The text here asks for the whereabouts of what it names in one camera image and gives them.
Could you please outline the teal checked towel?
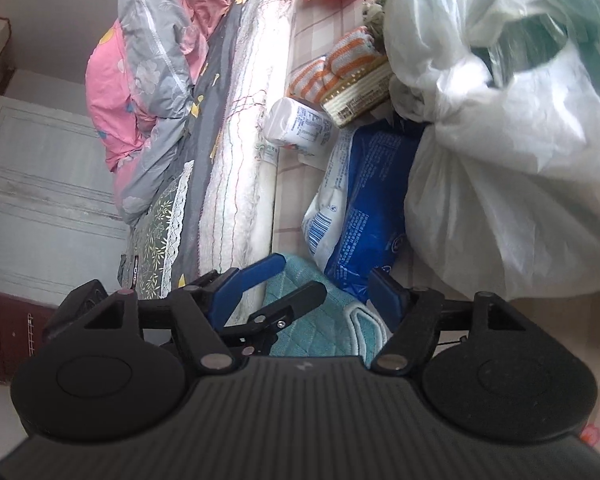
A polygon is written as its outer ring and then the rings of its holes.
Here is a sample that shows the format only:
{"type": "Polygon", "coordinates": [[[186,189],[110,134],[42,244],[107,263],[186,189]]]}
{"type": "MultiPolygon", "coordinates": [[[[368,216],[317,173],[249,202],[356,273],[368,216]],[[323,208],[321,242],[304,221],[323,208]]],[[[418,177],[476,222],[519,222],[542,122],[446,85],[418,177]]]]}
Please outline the teal checked towel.
{"type": "Polygon", "coordinates": [[[277,334],[272,356],[360,356],[370,364],[391,337],[375,308],[337,288],[313,262],[291,254],[285,259],[283,272],[266,282],[266,306],[310,281],[322,283],[327,296],[318,308],[277,334]]]}

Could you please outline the blue white plastic pack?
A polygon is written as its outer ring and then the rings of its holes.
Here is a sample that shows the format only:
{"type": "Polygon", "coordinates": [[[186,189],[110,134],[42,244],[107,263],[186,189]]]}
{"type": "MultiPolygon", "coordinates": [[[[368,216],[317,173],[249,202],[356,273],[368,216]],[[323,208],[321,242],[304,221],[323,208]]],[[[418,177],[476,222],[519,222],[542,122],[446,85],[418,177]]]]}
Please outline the blue white plastic pack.
{"type": "Polygon", "coordinates": [[[370,272],[389,272],[404,243],[408,175],[425,128],[398,117],[341,130],[303,217],[318,270],[358,301],[367,301],[370,272]]]}

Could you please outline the white tissue roll pack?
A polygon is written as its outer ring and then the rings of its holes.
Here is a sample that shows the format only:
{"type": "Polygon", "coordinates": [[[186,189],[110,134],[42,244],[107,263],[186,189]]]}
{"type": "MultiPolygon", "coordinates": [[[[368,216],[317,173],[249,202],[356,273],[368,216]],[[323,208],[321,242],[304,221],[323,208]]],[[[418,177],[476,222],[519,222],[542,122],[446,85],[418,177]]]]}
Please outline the white tissue roll pack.
{"type": "Polygon", "coordinates": [[[332,138],[332,121],[322,112],[291,98],[278,100],[266,116],[262,134],[278,148],[322,156],[332,138]]]}

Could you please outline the orange striped cloth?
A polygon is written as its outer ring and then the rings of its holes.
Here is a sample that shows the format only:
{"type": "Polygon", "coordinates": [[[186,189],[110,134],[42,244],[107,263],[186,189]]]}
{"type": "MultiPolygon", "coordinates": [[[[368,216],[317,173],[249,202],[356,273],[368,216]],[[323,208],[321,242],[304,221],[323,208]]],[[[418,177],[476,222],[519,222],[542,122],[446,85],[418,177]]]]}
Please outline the orange striped cloth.
{"type": "Polygon", "coordinates": [[[292,73],[287,94],[318,105],[329,91],[378,58],[381,54],[370,30],[366,26],[357,27],[347,32],[326,54],[292,73]]]}

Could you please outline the green floral cloth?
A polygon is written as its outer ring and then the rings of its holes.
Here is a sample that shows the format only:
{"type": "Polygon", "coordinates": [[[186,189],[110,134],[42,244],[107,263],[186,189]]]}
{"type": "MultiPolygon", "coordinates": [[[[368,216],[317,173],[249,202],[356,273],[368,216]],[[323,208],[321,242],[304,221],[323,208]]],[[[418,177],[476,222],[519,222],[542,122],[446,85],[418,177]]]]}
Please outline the green floral cloth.
{"type": "Polygon", "coordinates": [[[384,21],[387,0],[368,0],[363,4],[363,24],[374,40],[375,48],[385,53],[384,21]]]}

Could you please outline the white woven blanket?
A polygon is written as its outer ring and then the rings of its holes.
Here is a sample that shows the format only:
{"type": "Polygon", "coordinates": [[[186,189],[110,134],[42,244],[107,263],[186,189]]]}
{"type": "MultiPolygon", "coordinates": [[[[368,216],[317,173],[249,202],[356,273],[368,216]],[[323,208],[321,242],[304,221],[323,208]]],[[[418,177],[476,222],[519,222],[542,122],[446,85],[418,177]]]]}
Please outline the white woven blanket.
{"type": "Polygon", "coordinates": [[[242,11],[198,224],[198,273],[244,268],[271,251],[278,151],[262,128],[286,91],[296,3],[246,0],[242,11]]]}

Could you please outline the white plastic bag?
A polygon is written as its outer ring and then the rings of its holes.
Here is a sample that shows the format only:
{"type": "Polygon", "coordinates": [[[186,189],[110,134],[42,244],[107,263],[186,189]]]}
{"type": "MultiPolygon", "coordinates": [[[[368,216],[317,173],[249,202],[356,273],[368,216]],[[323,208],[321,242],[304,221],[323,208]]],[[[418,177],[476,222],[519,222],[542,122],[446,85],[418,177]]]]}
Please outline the white plastic bag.
{"type": "Polygon", "coordinates": [[[391,99],[426,126],[404,202],[464,295],[600,290],[600,0],[388,0],[391,99]]]}

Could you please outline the white door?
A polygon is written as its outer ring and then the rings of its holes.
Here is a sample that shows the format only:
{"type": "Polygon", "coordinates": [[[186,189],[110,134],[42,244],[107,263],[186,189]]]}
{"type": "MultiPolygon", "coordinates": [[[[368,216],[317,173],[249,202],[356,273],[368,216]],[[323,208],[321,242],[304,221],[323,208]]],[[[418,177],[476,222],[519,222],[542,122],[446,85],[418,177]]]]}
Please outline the white door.
{"type": "Polygon", "coordinates": [[[119,287],[129,228],[91,121],[0,96],[0,292],[56,307],[97,278],[119,287]]]}

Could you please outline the pink grey quilt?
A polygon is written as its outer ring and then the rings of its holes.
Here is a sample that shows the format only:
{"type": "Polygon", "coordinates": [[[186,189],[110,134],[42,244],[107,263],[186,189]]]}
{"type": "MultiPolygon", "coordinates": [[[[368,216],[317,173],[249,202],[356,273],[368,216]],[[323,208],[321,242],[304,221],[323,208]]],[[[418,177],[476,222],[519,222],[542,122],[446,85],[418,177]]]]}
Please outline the pink grey quilt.
{"type": "Polygon", "coordinates": [[[85,94],[132,224],[171,165],[194,102],[209,39],[230,0],[118,0],[118,17],[87,61],[85,94]]]}

